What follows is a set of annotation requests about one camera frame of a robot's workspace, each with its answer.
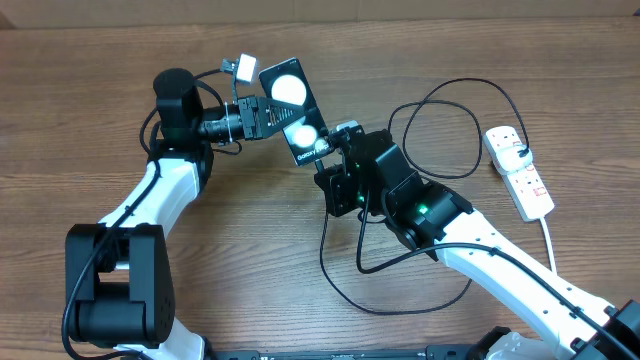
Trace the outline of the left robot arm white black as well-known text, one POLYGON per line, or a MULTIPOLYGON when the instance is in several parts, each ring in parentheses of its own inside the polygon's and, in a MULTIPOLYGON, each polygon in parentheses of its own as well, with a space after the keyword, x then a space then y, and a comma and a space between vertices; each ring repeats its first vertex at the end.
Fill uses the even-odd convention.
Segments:
POLYGON ((144 177, 116 210, 73 226, 65 240, 61 338, 69 355, 84 342, 105 359, 213 357, 210 342, 176 317, 167 235, 203 192, 215 154, 228 144, 283 132, 302 165, 321 153, 326 135, 301 70, 284 63, 258 78, 262 96, 234 96, 207 108, 203 75, 171 68, 156 76, 156 104, 140 129, 144 177))

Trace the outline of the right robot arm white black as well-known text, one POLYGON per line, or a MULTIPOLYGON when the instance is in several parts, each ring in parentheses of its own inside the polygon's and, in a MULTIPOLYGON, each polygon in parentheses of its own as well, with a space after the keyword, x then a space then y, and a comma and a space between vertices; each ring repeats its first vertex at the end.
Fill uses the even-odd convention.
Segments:
POLYGON ((562 279, 503 236, 464 197, 411 168, 386 130, 343 126, 317 141, 338 165, 314 176, 327 212, 340 217, 360 209, 380 215, 408 253, 372 267, 379 272, 427 255, 480 285, 537 335, 542 353, 555 359, 636 359, 639 305, 616 308, 562 279))

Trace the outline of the black Galaxy smartphone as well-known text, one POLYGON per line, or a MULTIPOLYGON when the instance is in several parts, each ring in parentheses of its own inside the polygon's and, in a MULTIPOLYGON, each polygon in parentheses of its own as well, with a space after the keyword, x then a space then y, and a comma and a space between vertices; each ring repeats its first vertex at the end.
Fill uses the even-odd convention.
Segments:
POLYGON ((320 160, 333 151, 328 128, 298 58, 290 58, 259 73, 266 97, 284 121, 279 124, 297 166, 320 160))

